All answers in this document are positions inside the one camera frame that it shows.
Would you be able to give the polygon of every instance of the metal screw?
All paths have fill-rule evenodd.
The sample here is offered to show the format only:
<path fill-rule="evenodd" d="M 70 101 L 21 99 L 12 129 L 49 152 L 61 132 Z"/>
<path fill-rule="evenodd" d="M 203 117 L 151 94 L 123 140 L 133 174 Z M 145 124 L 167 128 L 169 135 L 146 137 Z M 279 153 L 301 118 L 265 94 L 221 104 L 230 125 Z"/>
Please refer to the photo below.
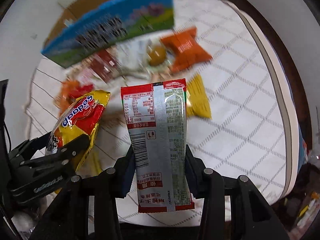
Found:
<path fill-rule="evenodd" d="M 116 169 L 115 168 L 108 168 L 107 169 L 107 173 L 108 174 L 114 174 L 116 172 Z"/>
<path fill-rule="evenodd" d="M 241 176 L 240 176 L 240 180 L 241 180 L 242 182 L 247 182 L 249 179 L 248 179 L 247 176 L 241 175 Z"/>
<path fill-rule="evenodd" d="M 62 161 L 62 165 L 66 165 L 67 163 L 69 162 L 69 160 L 64 160 L 64 161 Z"/>
<path fill-rule="evenodd" d="M 77 181 L 79 181 L 79 179 L 80 179 L 80 177 L 77 176 L 77 175 L 71 177 L 71 181 L 72 181 L 72 182 L 77 182 Z"/>
<path fill-rule="evenodd" d="M 210 169 L 210 168 L 205 168 L 203 171 L 205 174 L 212 174 L 213 173 L 213 169 Z"/>

